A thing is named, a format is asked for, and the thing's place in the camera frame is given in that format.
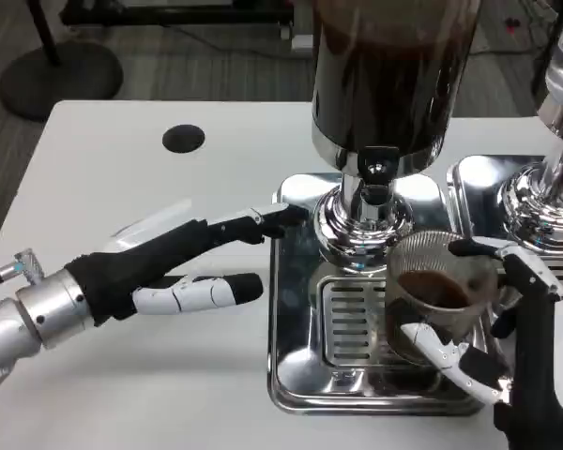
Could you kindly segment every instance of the white table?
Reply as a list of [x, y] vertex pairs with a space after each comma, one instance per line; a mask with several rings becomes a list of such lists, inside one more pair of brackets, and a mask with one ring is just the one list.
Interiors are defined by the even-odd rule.
[[[201, 127], [200, 150], [161, 146]], [[536, 118], [456, 119], [427, 171], [444, 186], [469, 154], [546, 153]], [[64, 102], [56, 106], [0, 232], [0, 265], [32, 247], [47, 273], [133, 220], [184, 198], [213, 218], [270, 203], [294, 173], [330, 172], [311, 144], [310, 104]], [[269, 246], [223, 247], [192, 272], [252, 270]], [[0, 287], [0, 298], [23, 285]], [[184, 317], [109, 321], [19, 362], [0, 390], [0, 449], [506, 449], [489, 409], [468, 418], [300, 417], [266, 390], [267, 298]]]

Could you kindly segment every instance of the drip tray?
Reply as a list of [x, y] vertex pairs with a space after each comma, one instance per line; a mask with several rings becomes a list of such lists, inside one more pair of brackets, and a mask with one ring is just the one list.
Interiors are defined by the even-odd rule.
[[[313, 211], [338, 174], [287, 179], [276, 201]], [[424, 175], [397, 180], [415, 230], [450, 230], [437, 184]], [[319, 252], [312, 222], [272, 242], [268, 390], [290, 413], [469, 415], [481, 405], [432, 368], [413, 366], [385, 339], [385, 273], [345, 274]], [[483, 316], [470, 341], [495, 354]]]
[[337, 368], [403, 368], [386, 342], [383, 278], [327, 278], [320, 288], [326, 360]]

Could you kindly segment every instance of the coffee machine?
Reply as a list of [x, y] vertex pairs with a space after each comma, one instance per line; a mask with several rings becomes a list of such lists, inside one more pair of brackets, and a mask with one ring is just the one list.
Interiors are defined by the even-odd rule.
[[457, 232], [508, 238], [541, 255], [563, 283], [563, 31], [536, 93], [555, 147], [538, 156], [472, 156], [448, 174]]
[[[508, 239], [543, 258], [563, 285], [563, 30], [538, 92], [556, 148], [544, 159], [456, 161], [447, 207], [419, 172], [442, 147], [479, 2], [314, 4], [312, 141], [341, 173], [294, 175], [274, 199], [311, 219], [272, 244], [269, 393], [293, 413], [474, 413], [476, 400], [389, 347], [388, 249], [419, 230]], [[514, 299], [505, 295], [498, 309]], [[492, 316], [482, 314], [467, 339], [500, 359]]]
[[[268, 388], [294, 413], [467, 415], [481, 404], [398, 356], [384, 327], [388, 249], [451, 231], [438, 156], [479, 0], [317, 0], [312, 142], [334, 173], [286, 179], [309, 210], [272, 244]], [[469, 341], [498, 352], [488, 317]]]

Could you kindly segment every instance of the robotic hand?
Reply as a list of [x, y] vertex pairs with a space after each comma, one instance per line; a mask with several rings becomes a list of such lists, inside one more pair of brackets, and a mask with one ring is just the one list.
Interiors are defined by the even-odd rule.
[[473, 237], [451, 243], [449, 250], [501, 261], [504, 282], [521, 294], [492, 329], [496, 338], [517, 332], [514, 376], [487, 353], [453, 342], [406, 302], [395, 302], [389, 312], [401, 318], [402, 331], [443, 374], [494, 405], [495, 426], [511, 450], [563, 450], [563, 286], [540, 257], [511, 241]]
[[183, 223], [169, 208], [115, 235], [106, 251], [83, 255], [44, 277], [31, 251], [0, 268], [0, 283], [24, 274], [32, 284], [17, 299], [0, 302], [0, 383], [19, 358], [56, 344], [109, 318], [135, 314], [179, 314], [250, 302], [261, 296], [256, 274], [171, 277], [189, 260], [234, 241], [256, 245], [281, 238], [308, 212], [277, 203], [214, 221]]

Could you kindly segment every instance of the gray carpet floor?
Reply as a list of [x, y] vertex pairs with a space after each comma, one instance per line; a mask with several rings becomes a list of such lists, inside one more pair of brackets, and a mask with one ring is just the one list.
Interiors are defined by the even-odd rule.
[[[497, 49], [522, 50], [532, 45], [527, 27], [509, 33], [504, 25], [509, 16], [526, 24], [520, 1], [532, 0], [485, 1], [472, 49], [474, 53]], [[115, 52], [125, 72], [125, 82], [118, 98], [311, 99], [312, 61], [290, 54], [289, 43], [279, 39], [279, 30], [275, 26], [184, 28], [207, 39], [216, 49], [172, 28], [120, 27], [71, 32], [58, 21], [57, 14], [64, 0], [44, 0], [42, 5], [57, 41], [72, 38], [99, 41]], [[544, 39], [542, 27], [534, 28], [534, 40], [543, 42]], [[25, 2], [0, 0], [0, 73], [14, 58], [37, 46], [38, 38]], [[532, 59], [529, 54], [479, 54], [471, 57], [454, 114], [476, 117], [534, 114], [528, 89]], [[10, 115], [0, 104], [0, 226], [41, 131], [42, 124]]]

